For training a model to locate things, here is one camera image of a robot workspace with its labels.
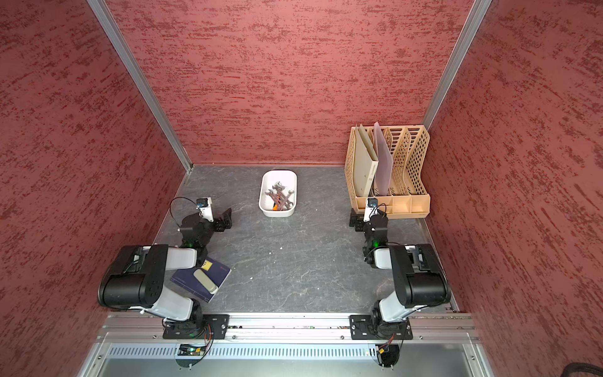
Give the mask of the long silver combination wrench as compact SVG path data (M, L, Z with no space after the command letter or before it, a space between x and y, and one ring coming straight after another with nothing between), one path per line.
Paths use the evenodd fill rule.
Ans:
M282 191L278 191L281 193L282 198L282 208L279 211L290 210L293 207L293 202L291 201L291 197L295 194L294 190L288 190L286 193Z

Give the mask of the white plastic storage box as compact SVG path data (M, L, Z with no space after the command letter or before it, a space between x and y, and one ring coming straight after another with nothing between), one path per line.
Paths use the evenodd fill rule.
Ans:
M294 171L268 171L262 177L258 205L268 218L288 218L297 204L298 177Z

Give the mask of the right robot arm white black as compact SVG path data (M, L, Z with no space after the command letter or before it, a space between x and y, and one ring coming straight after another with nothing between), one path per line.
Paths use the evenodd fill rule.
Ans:
M400 336L413 314L452 298L433 246L390 241L388 225L386 213L376 207L363 215L350 212L349 227L364 234L364 261L373 269L392 272L394 291L372 306L368 319L367 333L378 339Z

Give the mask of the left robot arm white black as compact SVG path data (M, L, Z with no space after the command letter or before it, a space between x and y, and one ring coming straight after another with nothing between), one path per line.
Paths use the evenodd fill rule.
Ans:
M212 335L201 304L213 298L230 270L209 258L207 245L215 233L231 228L230 209L215 218L210 207L200 207L183 219L180 247L122 247L101 280L97 301L162 318L166 339Z

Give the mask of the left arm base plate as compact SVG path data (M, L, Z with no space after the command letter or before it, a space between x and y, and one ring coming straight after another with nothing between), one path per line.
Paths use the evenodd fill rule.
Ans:
M223 340L229 327L228 314L207 314L200 320L168 321L163 325L163 339L186 340L217 339Z

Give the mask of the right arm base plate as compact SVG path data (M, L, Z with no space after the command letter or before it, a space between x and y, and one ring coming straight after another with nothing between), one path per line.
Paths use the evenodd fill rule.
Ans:
M412 340L410 323L384 322L371 315L350 315L350 333L352 340Z

